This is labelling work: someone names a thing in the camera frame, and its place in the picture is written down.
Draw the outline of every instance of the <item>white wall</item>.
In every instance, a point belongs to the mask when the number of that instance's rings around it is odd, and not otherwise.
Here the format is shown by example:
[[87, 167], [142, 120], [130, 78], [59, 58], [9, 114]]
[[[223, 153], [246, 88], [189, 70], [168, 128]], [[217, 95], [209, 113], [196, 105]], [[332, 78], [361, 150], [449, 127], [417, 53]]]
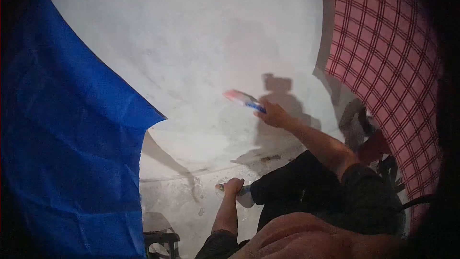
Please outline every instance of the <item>white wall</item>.
[[298, 146], [223, 98], [227, 89], [267, 96], [327, 133], [337, 128], [330, 95], [312, 74], [322, 0], [52, 1], [83, 42], [168, 118], [146, 137], [142, 180], [221, 170]]

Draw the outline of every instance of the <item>red plaid cloth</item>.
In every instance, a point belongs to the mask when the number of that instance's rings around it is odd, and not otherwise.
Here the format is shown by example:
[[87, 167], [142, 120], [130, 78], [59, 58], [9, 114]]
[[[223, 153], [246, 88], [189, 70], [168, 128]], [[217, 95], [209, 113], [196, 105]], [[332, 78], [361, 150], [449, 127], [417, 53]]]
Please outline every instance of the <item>red plaid cloth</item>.
[[[441, 61], [423, 15], [417, 0], [335, 0], [326, 67], [376, 118], [409, 200], [434, 193], [440, 165], [435, 99]], [[412, 208], [412, 227], [426, 208]]]

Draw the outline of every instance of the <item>dark clothing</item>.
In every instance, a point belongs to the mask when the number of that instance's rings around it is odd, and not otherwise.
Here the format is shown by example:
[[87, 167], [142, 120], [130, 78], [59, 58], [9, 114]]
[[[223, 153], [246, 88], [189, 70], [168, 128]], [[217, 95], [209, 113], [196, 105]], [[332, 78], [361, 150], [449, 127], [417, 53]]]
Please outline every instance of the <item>dark clothing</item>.
[[[257, 231], [272, 219], [293, 212], [312, 213], [336, 227], [369, 235], [395, 235], [403, 220], [403, 214], [395, 211], [401, 206], [396, 193], [373, 170], [352, 165], [340, 184], [308, 150], [252, 183], [251, 195], [256, 204], [264, 204]], [[218, 230], [196, 259], [227, 258], [246, 242], [238, 244], [235, 235]]]

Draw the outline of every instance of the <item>black pants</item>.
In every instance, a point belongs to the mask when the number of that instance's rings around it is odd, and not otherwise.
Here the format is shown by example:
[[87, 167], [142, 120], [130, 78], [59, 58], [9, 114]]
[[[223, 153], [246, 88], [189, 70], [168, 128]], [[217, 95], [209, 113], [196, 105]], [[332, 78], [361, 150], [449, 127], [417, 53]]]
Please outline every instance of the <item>black pants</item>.
[[265, 205], [257, 232], [272, 219], [292, 212], [340, 212], [344, 196], [337, 176], [308, 150], [251, 184], [257, 205]]

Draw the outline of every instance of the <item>person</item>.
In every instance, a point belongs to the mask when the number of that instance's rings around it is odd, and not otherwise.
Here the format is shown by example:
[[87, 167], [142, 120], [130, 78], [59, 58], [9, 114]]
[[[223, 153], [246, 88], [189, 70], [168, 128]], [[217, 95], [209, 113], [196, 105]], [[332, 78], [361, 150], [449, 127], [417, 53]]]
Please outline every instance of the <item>person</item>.
[[[225, 183], [211, 235], [196, 259], [397, 255], [405, 244], [397, 236], [404, 214], [394, 190], [340, 141], [302, 124], [278, 104], [261, 103], [266, 114], [254, 114], [289, 131], [308, 150], [251, 185], [238, 178]], [[238, 244], [236, 199], [242, 196], [264, 208], [256, 235]]]

